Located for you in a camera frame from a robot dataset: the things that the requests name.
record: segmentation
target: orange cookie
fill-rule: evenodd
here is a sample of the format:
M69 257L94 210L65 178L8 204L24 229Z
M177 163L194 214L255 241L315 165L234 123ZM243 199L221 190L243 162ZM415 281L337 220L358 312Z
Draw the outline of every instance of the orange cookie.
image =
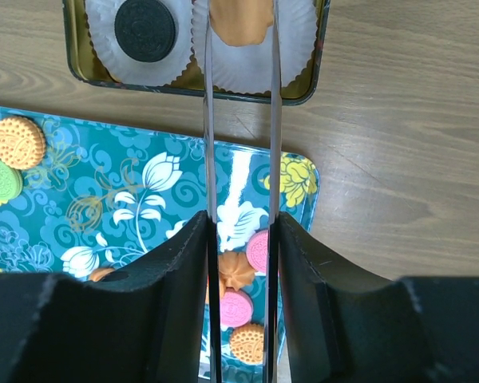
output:
M115 271L112 267L98 267L90 273L89 280L93 282L99 282L112 271Z
M248 365L263 363L264 328L250 323L238 327L231 335L231 351Z
M225 294L225 284L222 278L219 278L218 280L218 287L219 287L219 292L220 292L220 299L224 297ZM208 285L206 286L206 304L209 304L209 281Z
M39 165L45 151L45 137L34 122L17 116L0 121L0 160L4 164L27 170Z
M272 0L212 0L211 26L230 46L261 44L273 25Z
M218 271L226 287L238 291L251 285L255 278L255 269L250 266L245 253L227 251L218 257Z

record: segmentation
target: cookie tin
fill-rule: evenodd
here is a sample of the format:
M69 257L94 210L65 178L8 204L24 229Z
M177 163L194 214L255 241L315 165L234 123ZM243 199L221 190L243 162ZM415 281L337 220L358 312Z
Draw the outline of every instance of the cookie tin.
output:
M42 129L46 155L22 172L20 196L0 200L0 273L64 272L86 281L98 267L118 269L140 258L206 208L201 138L0 107L0 120L9 116L26 117ZM256 232L268 228L270 153L216 141L215 154L218 248L221 254L243 252ZM281 164L287 190L280 194L280 211L310 231L318 171L296 154L284 153ZM152 176L144 180L144 174ZM231 192L235 188L241 199ZM241 289L252 301L253 324L264 323L265 288L265 275L257 273ZM280 355L286 338L281 294L277 306ZM99 321L93 325L100 330ZM262 383L262 365L243 363L232 352L232 333L222 328L223 382ZM210 380L210 334L206 307L198 372L204 383Z
M93 52L89 24L85 15L85 0L62 0L67 61L71 73L85 83L117 89L140 90L154 93L182 94L185 96L204 95L204 76L194 57L183 74L172 84L165 86L128 85L114 80ZM330 0L315 0L318 13L318 29L315 50L307 67L287 87L282 90L284 105L300 105L312 97L318 84L319 68L323 53L323 43L327 30ZM242 94L226 92L215 88L215 97L225 100L269 103L270 92Z

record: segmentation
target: wooden table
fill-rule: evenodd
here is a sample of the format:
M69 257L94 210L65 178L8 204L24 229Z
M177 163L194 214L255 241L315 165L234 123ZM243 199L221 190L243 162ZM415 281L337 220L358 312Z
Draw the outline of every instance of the wooden table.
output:
M200 135L202 100L99 89L65 59L61 1L0 1L0 105ZM268 146L266 105L217 101ZM385 277L479 274L479 0L332 0L318 90L284 148L321 174L313 234Z

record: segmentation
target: metal tong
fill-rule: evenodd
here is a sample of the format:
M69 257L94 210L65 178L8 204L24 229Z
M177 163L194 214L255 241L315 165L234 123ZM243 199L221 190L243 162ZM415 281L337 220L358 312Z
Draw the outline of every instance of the metal tong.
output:
M279 7L273 1L273 38L271 70L271 139L270 139L270 213L268 235L268 260L266 281L266 306L264 310L264 350L263 383L277 382L277 302L279 269L279 190L280 157L282 154L282 97L280 45L279 45ZM208 187L208 277L209 277L209 317L210 317L210 380L222 382L221 340L220 340L220 296L218 273L218 244L216 218L216 172L215 172L215 134L213 120L213 80L212 80L212 28L208 14L206 41L204 49L204 151L206 161L206 180Z

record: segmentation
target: paper liner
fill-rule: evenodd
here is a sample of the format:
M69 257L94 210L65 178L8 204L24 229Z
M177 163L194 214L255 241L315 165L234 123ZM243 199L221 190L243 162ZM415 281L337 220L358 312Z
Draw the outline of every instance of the paper liner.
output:
M204 43L208 0L196 0L193 8L193 48L204 71ZM279 0L279 36L282 86L287 86L306 67L315 47L316 9L312 0ZM236 93L263 93L271 89L271 41L273 27L262 44L240 47L225 44L212 31L213 85Z
M192 55L192 2L161 1L174 17L176 41L164 59L140 62L121 49L115 36L115 15L125 0L85 0L94 50L113 78L125 84L162 86L176 80L186 69Z

